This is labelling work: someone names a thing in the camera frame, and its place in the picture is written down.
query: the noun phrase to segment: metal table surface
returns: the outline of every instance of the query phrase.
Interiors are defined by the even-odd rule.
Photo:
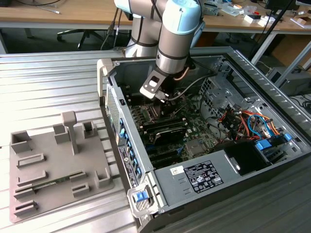
[[[96,62],[109,51],[0,56],[0,232],[136,233],[105,124],[97,103]],[[9,221],[9,132],[51,131],[59,113],[99,127],[115,188],[23,222]],[[159,233],[310,232],[311,158],[271,181],[217,203]]]

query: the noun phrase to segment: warning label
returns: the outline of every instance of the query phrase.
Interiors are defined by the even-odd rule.
[[[184,171],[196,193],[224,183],[210,160],[187,167]]]

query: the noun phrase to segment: floor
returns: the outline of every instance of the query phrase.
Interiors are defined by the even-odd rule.
[[[64,29],[31,29],[33,38],[29,39],[22,28],[2,29],[3,39],[9,53],[30,53],[30,52],[62,52],[76,51],[82,37],[82,33],[65,35],[62,38],[64,42],[57,41],[57,33],[65,31]],[[102,37],[105,37],[105,31],[97,31]],[[117,37],[116,46],[126,46],[129,40],[128,31],[121,32]],[[104,50],[113,48],[114,38],[110,37],[104,46]],[[86,38],[82,46],[83,51],[100,50],[102,41],[91,36]],[[251,34],[241,33],[219,33],[213,46],[231,46],[241,51],[245,56],[250,54],[255,41],[251,39]],[[283,66],[276,58],[272,56],[263,56],[261,61],[266,64],[258,63],[258,68],[263,73],[269,71],[268,67]]]

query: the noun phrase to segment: wooden desk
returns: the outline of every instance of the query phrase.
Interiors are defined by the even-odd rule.
[[[0,28],[107,29],[116,10],[113,0],[63,0],[57,5],[61,14],[22,5],[13,0],[10,7],[0,8]],[[262,15],[265,15],[267,11],[250,0],[246,0],[241,5],[257,6]],[[222,11],[219,11],[217,17],[204,16],[204,21],[205,32],[262,33],[263,30],[263,27],[258,24],[249,24],[244,21],[243,16],[233,17]],[[131,29],[132,22],[127,20],[123,14],[120,25],[121,29]],[[299,27],[290,21],[290,16],[285,16],[284,21],[278,23],[252,60],[254,63],[259,60],[277,34],[311,34],[311,30]]]

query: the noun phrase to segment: desk leg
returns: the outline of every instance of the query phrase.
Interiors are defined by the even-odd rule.
[[[264,43],[262,44],[262,46],[259,48],[259,50],[257,51],[257,53],[252,59],[252,63],[254,65],[256,65],[256,63],[259,61],[261,56],[267,50],[267,48],[269,47],[269,45],[271,44],[275,36],[276,36],[276,33],[271,33],[270,35],[268,35],[267,39],[264,41]]]
[[[311,58],[302,66],[305,70],[308,70],[311,67]]]
[[[8,53],[8,50],[6,49],[6,46],[4,44],[4,40],[2,38],[2,35],[0,33],[0,54],[6,54]]]

